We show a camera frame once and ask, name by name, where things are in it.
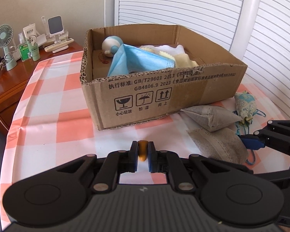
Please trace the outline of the small orange toy piece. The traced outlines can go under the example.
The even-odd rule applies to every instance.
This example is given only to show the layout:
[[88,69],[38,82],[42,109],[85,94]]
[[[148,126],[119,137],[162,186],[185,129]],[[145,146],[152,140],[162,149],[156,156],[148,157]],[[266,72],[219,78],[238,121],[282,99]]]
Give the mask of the small orange toy piece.
[[148,156],[148,141],[139,140],[138,141],[138,158],[140,161],[146,161]]

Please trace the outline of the yellow microfiber cloth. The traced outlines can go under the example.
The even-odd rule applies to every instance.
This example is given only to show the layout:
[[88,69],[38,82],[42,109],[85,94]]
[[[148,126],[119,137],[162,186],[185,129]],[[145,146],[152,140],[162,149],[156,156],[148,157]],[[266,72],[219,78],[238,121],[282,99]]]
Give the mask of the yellow microfiber cloth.
[[191,60],[188,54],[186,53],[181,53],[179,55],[172,56],[164,51],[156,51],[156,50],[153,50],[152,48],[141,47],[141,49],[173,60],[175,62],[176,68],[192,68],[192,67],[199,66],[197,62],[194,60]]

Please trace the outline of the blue face mask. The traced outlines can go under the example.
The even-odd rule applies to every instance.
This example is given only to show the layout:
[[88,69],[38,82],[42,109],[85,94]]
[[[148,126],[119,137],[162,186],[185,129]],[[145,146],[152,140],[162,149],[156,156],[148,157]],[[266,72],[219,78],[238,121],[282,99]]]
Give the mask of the blue face mask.
[[128,44],[122,44],[115,53],[108,77],[174,68],[175,60]]

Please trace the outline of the white cloth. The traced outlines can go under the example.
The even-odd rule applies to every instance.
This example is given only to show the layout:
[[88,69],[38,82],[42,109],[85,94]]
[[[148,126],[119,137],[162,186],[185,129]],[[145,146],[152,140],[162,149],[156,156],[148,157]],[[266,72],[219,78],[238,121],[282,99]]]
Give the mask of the white cloth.
[[144,45],[144,46],[140,46],[139,48],[146,51],[150,50],[151,52],[154,52],[156,54],[159,54],[161,51],[172,56],[185,54],[185,50],[183,46],[180,44],[177,45],[176,47],[172,47],[169,45],[162,45],[162,46]]

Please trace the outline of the blue white round plush toy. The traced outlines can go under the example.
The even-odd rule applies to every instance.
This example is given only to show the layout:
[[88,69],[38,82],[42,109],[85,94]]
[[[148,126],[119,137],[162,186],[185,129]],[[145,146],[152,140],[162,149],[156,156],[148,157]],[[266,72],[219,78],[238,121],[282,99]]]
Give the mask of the blue white round plush toy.
[[118,49],[123,44],[123,41],[118,36],[109,36],[102,42],[102,50],[106,57],[112,58]]

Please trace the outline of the grey sachet pouch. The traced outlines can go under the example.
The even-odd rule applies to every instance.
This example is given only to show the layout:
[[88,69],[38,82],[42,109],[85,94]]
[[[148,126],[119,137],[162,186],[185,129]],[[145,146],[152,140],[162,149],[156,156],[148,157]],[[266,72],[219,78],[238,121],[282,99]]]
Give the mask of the grey sachet pouch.
[[210,132],[242,121],[240,116],[220,106],[198,105],[181,109],[181,111]]
[[198,128],[188,131],[188,134],[204,157],[243,164],[249,156],[241,139],[229,128],[214,132]]

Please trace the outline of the checkered pink tablecloth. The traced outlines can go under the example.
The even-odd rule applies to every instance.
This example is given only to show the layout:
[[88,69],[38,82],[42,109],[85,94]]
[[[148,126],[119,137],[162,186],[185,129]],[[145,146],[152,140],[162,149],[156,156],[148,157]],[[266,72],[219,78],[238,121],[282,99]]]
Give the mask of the checkered pink tablecloth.
[[199,152],[188,131],[197,124],[179,112],[150,122],[98,131],[79,80],[82,52],[37,64],[13,116],[0,176],[0,193],[13,183],[86,154],[105,157],[133,141],[153,141],[180,157]]

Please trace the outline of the cardboard box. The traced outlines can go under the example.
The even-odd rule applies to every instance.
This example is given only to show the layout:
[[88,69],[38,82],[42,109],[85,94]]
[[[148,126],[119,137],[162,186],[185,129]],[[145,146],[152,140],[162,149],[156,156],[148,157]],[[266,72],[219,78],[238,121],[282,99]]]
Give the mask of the cardboard box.
[[[180,45],[197,65],[110,75],[112,60],[102,52],[102,43],[110,36],[135,49]],[[80,82],[93,123],[104,130],[233,97],[246,69],[226,49],[183,26],[132,24],[86,32]]]

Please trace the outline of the white louvered closet doors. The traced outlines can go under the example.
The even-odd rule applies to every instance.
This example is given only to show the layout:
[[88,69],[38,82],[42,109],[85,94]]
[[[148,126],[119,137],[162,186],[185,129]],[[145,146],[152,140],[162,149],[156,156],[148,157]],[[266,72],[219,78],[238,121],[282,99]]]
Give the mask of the white louvered closet doors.
[[182,25],[248,65],[246,75],[290,118],[290,0],[104,0],[104,25]]

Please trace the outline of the white remote control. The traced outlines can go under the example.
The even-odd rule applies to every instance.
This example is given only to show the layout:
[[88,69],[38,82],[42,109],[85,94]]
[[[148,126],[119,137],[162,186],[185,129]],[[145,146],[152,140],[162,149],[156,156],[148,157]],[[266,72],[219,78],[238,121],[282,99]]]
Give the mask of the white remote control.
[[73,38],[64,39],[63,41],[58,41],[58,42],[55,42],[55,43],[45,47],[44,51],[57,53],[57,52],[60,52],[62,50],[67,49],[69,47],[69,44],[71,44],[73,42],[74,42]]

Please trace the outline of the wooden nightstand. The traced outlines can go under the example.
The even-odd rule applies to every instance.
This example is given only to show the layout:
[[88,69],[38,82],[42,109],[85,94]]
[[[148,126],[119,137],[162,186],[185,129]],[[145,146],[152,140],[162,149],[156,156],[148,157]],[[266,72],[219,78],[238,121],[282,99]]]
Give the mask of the wooden nightstand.
[[82,49],[83,47],[76,42],[70,44],[66,50],[57,53],[45,52],[41,48],[38,61],[19,60],[12,70],[7,71],[6,68],[0,70],[0,132],[4,136],[8,134],[17,105],[37,64],[57,55],[78,52]]

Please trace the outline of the green tube bottle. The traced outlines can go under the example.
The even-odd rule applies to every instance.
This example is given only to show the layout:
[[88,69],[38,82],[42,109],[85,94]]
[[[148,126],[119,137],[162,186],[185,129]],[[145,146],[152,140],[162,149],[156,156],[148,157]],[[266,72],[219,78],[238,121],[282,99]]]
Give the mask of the green tube bottle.
[[29,52],[31,54],[32,60],[38,61],[40,59],[40,53],[39,53],[39,48],[38,48],[38,43],[37,43],[37,36],[31,35],[29,39],[27,40],[27,44],[29,47]]

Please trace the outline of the small tablet on stand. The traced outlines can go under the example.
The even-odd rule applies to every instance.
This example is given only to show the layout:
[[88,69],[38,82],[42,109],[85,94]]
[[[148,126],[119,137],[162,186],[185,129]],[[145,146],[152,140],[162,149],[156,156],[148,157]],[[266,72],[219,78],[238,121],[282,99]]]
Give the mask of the small tablet on stand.
[[51,17],[47,20],[49,37],[55,38],[54,43],[60,42],[60,35],[64,34],[64,26],[62,22],[62,17],[60,15]]

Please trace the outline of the white cream tube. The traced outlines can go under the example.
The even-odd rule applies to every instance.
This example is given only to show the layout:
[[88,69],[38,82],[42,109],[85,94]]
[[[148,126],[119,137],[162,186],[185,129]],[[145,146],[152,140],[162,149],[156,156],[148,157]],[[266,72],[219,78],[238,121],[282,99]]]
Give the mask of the white cream tube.
[[35,23],[33,24],[29,24],[28,26],[25,26],[23,28],[23,33],[25,36],[26,40],[29,40],[31,36],[37,36],[37,30],[36,30],[36,26]]

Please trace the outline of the green desk fan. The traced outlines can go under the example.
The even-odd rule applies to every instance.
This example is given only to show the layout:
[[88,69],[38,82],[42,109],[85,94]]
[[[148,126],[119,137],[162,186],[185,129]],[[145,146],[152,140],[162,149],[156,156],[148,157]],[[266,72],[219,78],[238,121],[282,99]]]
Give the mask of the green desk fan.
[[13,56],[14,50],[9,49],[9,44],[13,40],[13,29],[8,24],[3,24],[0,26],[0,48],[4,51],[4,60],[6,64],[6,70],[12,70],[16,65],[17,62]]

